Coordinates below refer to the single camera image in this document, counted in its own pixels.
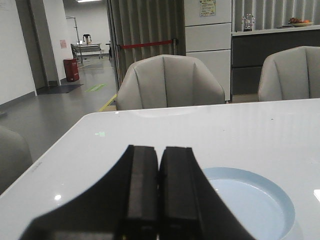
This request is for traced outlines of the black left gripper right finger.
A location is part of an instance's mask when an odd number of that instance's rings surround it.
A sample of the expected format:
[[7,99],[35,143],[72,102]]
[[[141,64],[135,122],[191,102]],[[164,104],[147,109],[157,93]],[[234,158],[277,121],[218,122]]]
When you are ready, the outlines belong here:
[[167,147],[159,169],[162,240],[252,240],[189,147]]

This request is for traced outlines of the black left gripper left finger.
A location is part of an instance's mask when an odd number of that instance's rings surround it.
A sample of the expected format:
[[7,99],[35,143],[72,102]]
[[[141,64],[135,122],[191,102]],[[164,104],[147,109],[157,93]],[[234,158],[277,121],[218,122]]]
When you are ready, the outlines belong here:
[[129,145],[95,184],[35,218],[22,240],[155,240],[158,160],[153,147]]

